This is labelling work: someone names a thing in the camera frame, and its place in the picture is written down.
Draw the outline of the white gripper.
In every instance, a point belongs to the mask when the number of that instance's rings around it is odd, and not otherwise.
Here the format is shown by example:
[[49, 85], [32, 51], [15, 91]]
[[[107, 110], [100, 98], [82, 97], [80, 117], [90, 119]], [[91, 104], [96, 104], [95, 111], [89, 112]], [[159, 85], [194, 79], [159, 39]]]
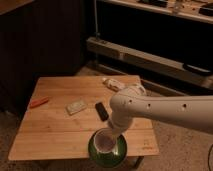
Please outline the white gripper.
[[110, 125], [109, 129], [113, 138], [118, 138], [124, 132], [124, 129], [120, 127], [115, 127], [113, 125]]

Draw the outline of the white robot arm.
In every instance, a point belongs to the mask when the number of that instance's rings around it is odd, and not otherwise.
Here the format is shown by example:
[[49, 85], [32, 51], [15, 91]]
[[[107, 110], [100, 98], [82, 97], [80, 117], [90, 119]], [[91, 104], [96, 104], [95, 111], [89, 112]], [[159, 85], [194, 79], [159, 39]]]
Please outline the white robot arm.
[[109, 127], [119, 136], [143, 117], [213, 134], [213, 96], [146, 96], [140, 86], [132, 85], [110, 99]]

